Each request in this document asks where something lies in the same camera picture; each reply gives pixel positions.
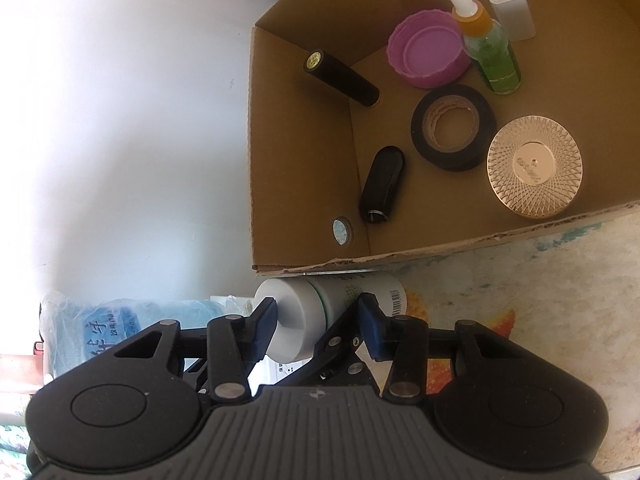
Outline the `white supplement bottle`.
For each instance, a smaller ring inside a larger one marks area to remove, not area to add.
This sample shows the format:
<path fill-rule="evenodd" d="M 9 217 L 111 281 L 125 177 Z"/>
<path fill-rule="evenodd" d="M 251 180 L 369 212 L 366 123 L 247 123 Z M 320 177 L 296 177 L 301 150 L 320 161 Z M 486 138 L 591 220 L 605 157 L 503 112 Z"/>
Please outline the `white supplement bottle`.
<path fill-rule="evenodd" d="M 387 315 L 407 312 L 405 289 L 389 273 L 311 275 L 263 281 L 256 290 L 255 301 L 272 298 L 278 311 L 278 324 L 267 356 L 280 364 L 310 358 L 318 340 L 364 292 L 374 295 Z"/>

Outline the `black oval case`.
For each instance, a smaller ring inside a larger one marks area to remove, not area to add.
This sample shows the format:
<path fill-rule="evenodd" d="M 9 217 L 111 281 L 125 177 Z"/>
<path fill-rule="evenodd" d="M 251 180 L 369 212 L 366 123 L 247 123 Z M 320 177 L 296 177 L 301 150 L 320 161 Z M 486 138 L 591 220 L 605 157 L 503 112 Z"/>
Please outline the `black oval case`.
<path fill-rule="evenodd" d="M 377 224 L 390 218 L 405 168 L 405 154 L 397 146 L 387 145 L 376 153 L 360 195 L 363 221 Z"/>

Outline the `gold lid black jar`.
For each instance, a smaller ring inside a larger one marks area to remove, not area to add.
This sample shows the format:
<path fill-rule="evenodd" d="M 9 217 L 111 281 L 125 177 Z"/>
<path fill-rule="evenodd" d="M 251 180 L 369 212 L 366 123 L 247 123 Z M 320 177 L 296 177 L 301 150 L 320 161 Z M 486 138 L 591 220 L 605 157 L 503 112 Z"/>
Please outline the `gold lid black jar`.
<path fill-rule="evenodd" d="M 498 201 L 521 217 L 544 220 L 570 206 L 582 185 L 582 153 L 555 120 L 528 115 L 498 130 L 488 148 L 487 177 Z"/>

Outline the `black tape roll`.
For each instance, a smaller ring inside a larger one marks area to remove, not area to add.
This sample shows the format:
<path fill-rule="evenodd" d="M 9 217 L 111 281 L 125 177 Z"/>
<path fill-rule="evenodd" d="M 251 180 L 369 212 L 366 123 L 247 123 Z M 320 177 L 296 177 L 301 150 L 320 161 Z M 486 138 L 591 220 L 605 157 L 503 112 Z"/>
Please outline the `black tape roll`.
<path fill-rule="evenodd" d="M 450 84 L 427 92 L 414 109 L 410 134 L 416 151 L 447 171 L 484 162 L 497 132 L 495 114 L 477 90 Z"/>

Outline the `black cylindrical tube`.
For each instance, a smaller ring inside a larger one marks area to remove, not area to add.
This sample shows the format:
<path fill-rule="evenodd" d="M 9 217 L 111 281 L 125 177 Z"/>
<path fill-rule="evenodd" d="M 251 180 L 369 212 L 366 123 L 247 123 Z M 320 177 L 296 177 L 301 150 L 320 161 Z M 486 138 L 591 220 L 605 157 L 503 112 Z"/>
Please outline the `black cylindrical tube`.
<path fill-rule="evenodd" d="M 380 90 L 377 86 L 332 54 L 321 49 L 312 50 L 307 54 L 304 70 L 363 106 L 373 106 L 380 98 Z"/>

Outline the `pink plastic lid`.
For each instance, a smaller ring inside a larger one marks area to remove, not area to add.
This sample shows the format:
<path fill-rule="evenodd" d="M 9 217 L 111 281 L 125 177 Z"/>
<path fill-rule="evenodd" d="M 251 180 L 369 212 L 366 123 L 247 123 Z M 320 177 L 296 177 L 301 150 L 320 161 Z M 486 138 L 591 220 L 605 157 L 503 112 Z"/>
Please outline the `pink plastic lid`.
<path fill-rule="evenodd" d="M 452 15 L 422 10 L 399 23 L 386 47 L 387 61 L 413 87 L 433 89 L 452 84 L 471 66 Z"/>

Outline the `green dropper bottle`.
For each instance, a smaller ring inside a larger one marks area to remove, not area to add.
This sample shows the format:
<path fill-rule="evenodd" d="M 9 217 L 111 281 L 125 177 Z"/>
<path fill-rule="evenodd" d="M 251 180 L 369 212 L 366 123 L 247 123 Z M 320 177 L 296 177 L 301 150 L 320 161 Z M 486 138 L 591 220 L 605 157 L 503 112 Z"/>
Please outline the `green dropper bottle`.
<path fill-rule="evenodd" d="M 500 96 L 518 90 L 522 80 L 520 68 L 501 25 L 477 0 L 449 1 L 466 55 L 487 88 Z"/>

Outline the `white power adapter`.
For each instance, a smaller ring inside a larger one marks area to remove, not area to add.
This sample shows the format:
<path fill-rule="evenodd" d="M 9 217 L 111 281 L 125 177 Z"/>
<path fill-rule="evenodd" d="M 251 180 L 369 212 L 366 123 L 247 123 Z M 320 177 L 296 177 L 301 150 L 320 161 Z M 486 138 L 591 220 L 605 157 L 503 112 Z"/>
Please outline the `white power adapter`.
<path fill-rule="evenodd" d="M 529 40 L 536 28 L 527 0 L 488 0 L 511 42 Z"/>

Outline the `blue water jug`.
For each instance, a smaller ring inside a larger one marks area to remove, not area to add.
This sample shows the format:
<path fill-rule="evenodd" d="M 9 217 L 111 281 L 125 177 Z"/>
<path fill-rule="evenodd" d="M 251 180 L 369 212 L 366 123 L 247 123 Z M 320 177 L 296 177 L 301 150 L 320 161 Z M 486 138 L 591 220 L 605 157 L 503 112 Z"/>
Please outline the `blue water jug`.
<path fill-rule="evenodd" d="M 92 304 L 50 292 L 40 304 L 44 369 L 57 378 L 161 320 L 201 328 L 213 318 L 248 315 L 251 310 L 250 298 L 235 296 L 180 301 L 124 298 Z"/>

